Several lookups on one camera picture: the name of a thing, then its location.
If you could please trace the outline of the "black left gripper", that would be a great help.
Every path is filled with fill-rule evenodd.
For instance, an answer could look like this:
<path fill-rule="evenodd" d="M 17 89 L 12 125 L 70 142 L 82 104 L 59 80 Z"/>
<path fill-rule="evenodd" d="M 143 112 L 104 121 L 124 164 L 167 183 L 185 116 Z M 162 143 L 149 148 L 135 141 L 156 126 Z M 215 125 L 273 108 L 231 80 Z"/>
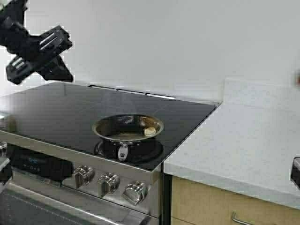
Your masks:
<path fill-rule="evenodd" d="M 22 25 L 5 26 L 5 47 L 16 56 L 6 67 L 7 80 L 19 85 L 33 73 L 44 80 L 72 82 L 73 76 L 60 54 L 72 47 L 70 35 L 61 26 L 30 35 Z"/>

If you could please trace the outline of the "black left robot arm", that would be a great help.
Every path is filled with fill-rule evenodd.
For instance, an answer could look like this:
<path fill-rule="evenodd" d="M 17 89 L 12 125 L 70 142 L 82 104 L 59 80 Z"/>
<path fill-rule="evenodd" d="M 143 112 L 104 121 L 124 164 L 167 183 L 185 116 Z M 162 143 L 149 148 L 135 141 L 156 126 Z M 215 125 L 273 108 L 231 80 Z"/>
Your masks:
<path fill-rule="evenodd" d="M 6 66 L 7 80 L 19 85 L 33 73 L 44 80 L 73 82 L 60 54 L 72 47 L 70 35 L 56 26 L 41 35 L 31 35 L 24 26 L 27 1 L 11 0 L 0 5 L 0 44 L 15 57 Z"/>

